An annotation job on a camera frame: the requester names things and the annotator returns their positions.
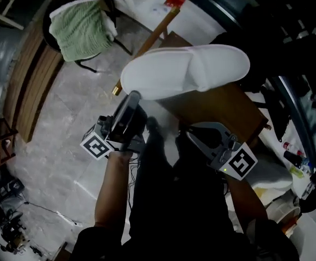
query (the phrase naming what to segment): floor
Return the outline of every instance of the floor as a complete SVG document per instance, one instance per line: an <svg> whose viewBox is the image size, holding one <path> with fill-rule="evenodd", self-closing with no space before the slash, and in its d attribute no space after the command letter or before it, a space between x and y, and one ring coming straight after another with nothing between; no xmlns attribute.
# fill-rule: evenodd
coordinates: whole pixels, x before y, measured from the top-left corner
<svg viewBox="0 0 316 261"><path fill-rule="evenodd" d="M126 17L119 18L117 26L119 39L134 53L150 34ZM115 97L111 90L129 60L130 56L114 45L86 63L100 70L98 74L74 63L64 64L46 98L32 141L25 144L17 136L17 156L8 168L26 186L26 199L77 221L75 225L62 215L32 205L20 206L29 239L44 252L52 254L64 241L75 242L83 228L94 224L107 159L96 161L79 144L98 116L112 115L124 97L124 92ZM178 158L173 148L178 121L155 102L141 105L166 129L165 150L173 164ZM128 230L127 219L123 242L129 239Z"/></svg>

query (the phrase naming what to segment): wire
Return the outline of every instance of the wire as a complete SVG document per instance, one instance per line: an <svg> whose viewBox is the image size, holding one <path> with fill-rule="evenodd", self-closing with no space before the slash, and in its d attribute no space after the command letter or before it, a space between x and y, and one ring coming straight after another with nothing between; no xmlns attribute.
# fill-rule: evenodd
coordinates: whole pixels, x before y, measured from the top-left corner
<svg viewBox="0 0 316 261"><path fill-rule="evenodd" d="M228 183L224 183L224 184L227 185L227 190L226 190L226 192L224 193L224 196L226 196L226 195L228 194L228 192L229 192L229 185L228 185Z"/></svg>
<svg viewBox="0 0 316 261"><path fill-rule="evenodd" d="M25 202L21 203L21 204L12 212L12 214L10 215L9 221L11 220L11 217L16 213L16 210L18 210L22 205L25 204L25 205L33 205L33 206L36 206L36 207L38 207L38 208L42 208L42 209L44 209L44 210L46 210L46 211L49 211L49 212L51 212L51 213L53 213L53 214L61 215L61 216L65 217L65 218L69 219L70 221L72 221L75 225L78 225L78 223L80 223L80 221L76 221L76 220L74 220L74 219L71 219L70 217L65 216L65 215L63 215L63 214L61 214L61 213L58 213L58 212L55 212L55 211L53 211L53 210L49 210L49 209L47 209L47 208L45 208L45 207L43 207L43 206L40 206L40 205L31 203L31 202L29 202L29 201L26 200L26 197L25 197L25 195L24 195L23 193L21 193L21 194L22 194L22 196L23 196Z"/></svg>
<svg viewBox="0 0 316 261"><path fill-rule="evenodd" d="M130 160L130 175L131 175L131 182L129 183L128 185L128 188L127 188L127 192L128 192L128 197L127 197L127 201L129 203L129 207L130 207L130 210L132 210L132 206L131 206L131 188L135 186L135 183L136 183L136 179L135 179L135 176L134 176L134 173L133 173L133 170L134 169L138 169L139 165L140 165L140 161L137 161L136 163L134 163L133 161L134 160L137 160L137 158L133 159L133 160Z"/></svg>
<svg viewBox="0 0 316 261"><path fill-rule="evenodd" d="M16 208L15 208L15 210L13 210L13 211L10 211L11 209L9 209L8 210L8 212L7 212L7 215L9 214L9 218L7 219L7 218L4 218L3 219L3 222L2 222L2 225L1 225L1 227L3 228L3 227L5 227L12 219L13 219L13 215L15 214L15 213L17 213L17 210L22 206L22 205L24 205L25 204L25 202L22 202L19 206L17 206Z"/></svg>

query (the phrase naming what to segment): black cable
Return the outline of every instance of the black cable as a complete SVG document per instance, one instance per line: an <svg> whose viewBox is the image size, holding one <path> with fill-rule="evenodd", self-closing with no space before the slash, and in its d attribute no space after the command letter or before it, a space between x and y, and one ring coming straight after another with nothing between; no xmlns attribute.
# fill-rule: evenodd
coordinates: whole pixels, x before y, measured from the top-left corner
<svg viewBox="0 0 316 261"><path fill-rule="evenodd" d="M139 161L136 162L136 163L130 163L130 164L131 164L131 167L130 167L131 182L128 185L128 198L127 198L127 201L129 203L130 210L132 210L132 206L131 206L131 202L130 202L130 200L131 200L131 187L135 186L135 183L136 183L136 179L134 177L133 170L134 169L138 169L140 164L139 164Z"/></svg>
<svg viewBox="0 0 316 261"><path fill-rule="evenodd" d="M12 216L12 215L16 212L16 210L19 209L22 205L24 205L24 204L25 204L25 205L29 205L29 204L30 204L30 205L33 205L33 206L42 208L42 209L44 209L44 210L46 210L46 211L49 211L49 212L51 212L51 213L53 213L53 214L57 214L57 215L64 216L65 218L67 218L67 219L69 219L70 221L72 221L75 225L78 225L78 223L80 223L79 221L77 222L76 220L73 220L73 219L71 219L70 217L63 215L62 213L57 213L57 212L55 212L55 211L53 211L53 210L49 210L49 209L47 209L47 208L45 208L45 207L43 207L43 206L39 206L39 205L37 205L37 204L31 203L31 202L29 202L29 201L26 200L26 197L25 197L25 195L24 195L23 193L21 193L21 195L23 196L25 202L21 203L21 204L13 211L13 213L11 214L11 216Z"/></svg>
<svg viewBox="0 0 316 261"><path fill-rule="evenodd" d="M228 194L228 192L229 192L229 185L228 185L228 183L225 183L226 185L227 185L227 190L226 190L226 192L224 193L224 196L226 196L227 194Z"/></svg>
<svg viewBox="0 0 316 261"><path fill-rule="evenodd" d="M138 157L136 157L136 158L134 158L134 159L130 159L129 160L129 163L133 163L133 161L135 161L135 160L137 160L138 159Z"/></svg>
<svg viewBox="0 0 316 261"><path fill-rule="evenodd" d="M11 211L11 214L9 214L9 218L5 218L2 222L1 228L3 229L12 219L13 219L13 215L16 213L16 211L22 206L24 205L25 202L22 202L19 206L17 206L15 208L14 211Z"/></svg>

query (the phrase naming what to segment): wooden board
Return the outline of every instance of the wooden board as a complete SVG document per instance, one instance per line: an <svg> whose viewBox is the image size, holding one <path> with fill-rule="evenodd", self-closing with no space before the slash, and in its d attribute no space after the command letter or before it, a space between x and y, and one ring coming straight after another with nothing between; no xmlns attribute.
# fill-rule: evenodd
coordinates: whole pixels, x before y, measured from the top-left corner
<svg viewBox="0 0 316 261"><path fill-rule="evenodd" d="M21 49L20 56L14 66L7 89L7 96L3 107L3 116L11 128L16 127L17 115L30 79L29 69L42 41L42 26L40 22L36 22Z"/></svg>
<svg viewBox="0 0 316 261"><path fill-rule="evenodd" d="M25 142L30 142L50 87L60 70L61 53L45 46L32 72L26 87L21 108L17 117L16 129Z"/></svg>
<svg viewBox="0 0 316 261"><path fill-rule="evenodd" d="M66 250L67 242L64 242L58 252L55 254L53 261L68 261L71 258L71 254Z"/></svg>
<svg viewBox="0 0 316 261"><path fill-rule="evenodd" d="M183 46L190 44L171 32L160 47ZM188 125L205 121L220 122L241 142L248 144L253 142L268 121L235 83L206 92L192 91L158 102Z"/></svg>

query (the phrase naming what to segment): white cloth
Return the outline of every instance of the white cloth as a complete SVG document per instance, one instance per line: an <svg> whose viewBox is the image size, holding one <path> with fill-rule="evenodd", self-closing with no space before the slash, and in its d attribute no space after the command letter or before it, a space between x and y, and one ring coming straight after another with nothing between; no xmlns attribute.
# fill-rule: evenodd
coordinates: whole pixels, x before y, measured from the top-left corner
<svg viewBox="0 0 316 261"><path fill-rule="evenodd" d="M101 11L101 17L102 17L103 26L106 30L107 38L110 41L114 41L114 38L118 36L114 22L109 18L109 16L106 14L105 11Z"/></svg>
<svg viewBox="0 0 316 261"><path fill-rule="evenodd" d="M57 16L58 14L62 13L63 11L67 10L68 8L77 5L77 4L82 4L86 2L91 2L91 1L97 1L97 0L74 0L72 2L68 2L64 5L62 5L60 8L53 10L50 14L49 17L52 19L53 17Z"/></svg>
<svg viewBox="0 0 316 261"><path fill-rule="evenodd" d="M253 189L265 189L259 199L266 206L285 194L292 187L293 179L291 173L283 165L276 163L272 157L268 155L256 155L256 157L258 163L245 179ZM225 201L228 210L235 211L230 193L225 196Z"/></svg>
<svg viewBox="0 0 316 261"><path fill-rule="evenodd" d="M128 63L120 80L127 94L135 90L144 100L158 100L237 81L249 69L247 55L232 46L158 48Z"/></svg>

